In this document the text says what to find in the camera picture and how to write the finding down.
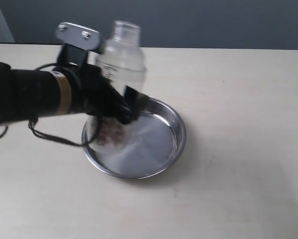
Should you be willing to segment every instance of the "robotic arm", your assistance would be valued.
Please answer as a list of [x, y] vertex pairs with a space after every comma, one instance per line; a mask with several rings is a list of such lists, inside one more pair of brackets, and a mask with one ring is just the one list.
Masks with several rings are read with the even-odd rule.
[[[12, 69], [0, 62], [0, 126], [28, 120], [35, 136], [85, 146], [101, 128], [102, 117], [116, 118], [122, 124], [135, 121], [148, 97], [126, 87], [120, 95], [103, 77], [101, 69], [87, 63], [90, 51], [102, 54], [104, 40], [99, 32], [71, 23], [61, 23], [56, 35], [63, 41], [56, 63], [35, 70]], [[53, 67], [51, 71], [41, 71]], [[98, 130], [86, 144], [44, 134], [34, 129], [40, 117], [86, 113], [98, 118]]]

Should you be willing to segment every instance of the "white table surface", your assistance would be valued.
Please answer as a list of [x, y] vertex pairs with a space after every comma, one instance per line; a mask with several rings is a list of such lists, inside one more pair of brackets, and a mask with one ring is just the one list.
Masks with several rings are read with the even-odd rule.
[[[0, 45], [0, 61], [33, 69], [58, 49]], [[17, 123], [0, 140], [0, 239], [298, 239], [298, 51], [145, 53], [144, 92], [185, 121], [182, 157], [124, 181]], [[79, 141], [85, 120], [38, 128]]]

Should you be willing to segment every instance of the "metal bowl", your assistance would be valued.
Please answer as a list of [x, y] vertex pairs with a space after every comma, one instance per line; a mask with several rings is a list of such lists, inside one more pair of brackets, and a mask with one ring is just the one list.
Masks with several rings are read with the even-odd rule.
[[[82, 142], [87, 141], [86, 125]], [[142, 179], [173, 165], [183, 152], [186, 129], [180, 115], [169, 105], [151, 98], [135, 124], [133, 136], [120, 152], [101, 154], [90, 147], [84, 151], [100, 171], [124, 179]]]

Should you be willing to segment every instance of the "gold tape band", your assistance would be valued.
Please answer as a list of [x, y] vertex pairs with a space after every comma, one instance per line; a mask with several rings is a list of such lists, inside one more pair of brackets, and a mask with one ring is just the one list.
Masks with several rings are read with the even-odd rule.
[[64, 115], [68, 113], [71, 106], [71, 87], [67, 78], [62, 73], [57, 71], [51, 71], [50, 73], [57, 80], [60, 89], [60, 103], [56, 115]]

